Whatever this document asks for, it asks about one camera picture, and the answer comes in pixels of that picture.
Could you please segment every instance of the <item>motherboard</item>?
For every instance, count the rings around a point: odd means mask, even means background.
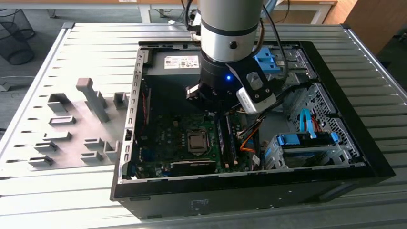
[[[136,165],[142,178],[190,176],[250,170],[250,154],[241,152],[235,138],[242,130],[238,113],[230,114],[223,127],[215,115],[159,115],[148,126],[150,136],[143,136]],[[223,134],[231,134],[234,150],[226,150]]]

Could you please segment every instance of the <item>orange wire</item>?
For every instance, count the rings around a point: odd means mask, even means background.
[[[321,126],[318,124],[318,121],[317,121],[317,119],[314,117],[313,117],[313,122],[314,122],[317,131],[322,131],[322,128],[321,128]]]
[[[255,128],[255,130],[253,131],[253,133],[250,134],[250,136],[247,137],[246,141],[243,142],[242,146],[241,146],[241,150],[246,150],[246,151],[250,151],[250,152],[257,152],[254,149],[249,149],[249,148],[245,148],[245,145],[247,144],[249,140],[251,139],[251,137],[254,136],[255,132],[259,130],[259,126]]]

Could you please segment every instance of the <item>white sticker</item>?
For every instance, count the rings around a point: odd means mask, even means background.
[[[199,68],[198,56],[167,56],[165,69]]]
[[[261,165],[261,158],[254,154],[254,158],[253,158],[254,162],[257,163],[257,165]]]

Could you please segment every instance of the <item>metal table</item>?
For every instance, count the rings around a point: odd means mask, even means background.
[[[394,167],[395,177],[325,204],[140,222],[108,199],[114,165],[32,172],[24,161],[4,163],[8,158],[23,157],[14,147],[16,142],[30,141],[28,136],[35,137],[22,130],[32,125],[30,122],[42,121],[27,117],[34,116],[31,109],[54,86],[70,93],[76,78],[104,76],[96,83],[104,94],[130,92],[138,42],[191,39],[183,26],[76,24],[66,26],[58,36],[0,143],[0,225],[8,226],[2,228],[405,228],[406,92],[351,30],[338,25],[279,25],[278,30],[285,40],[314,41]],[[274,39],[273,32],[266,35]]]

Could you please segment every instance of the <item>label sticker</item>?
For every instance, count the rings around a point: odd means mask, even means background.
[[[199,68],[198,56],[167,56],[165,69]]]
[[[199,199],[190,201],[190,210],[191,211],[206,211],[210,208],[210,200]]]
[[[254,162],[257,163],[257,165],[261,165],[261,158],[254,154]]]

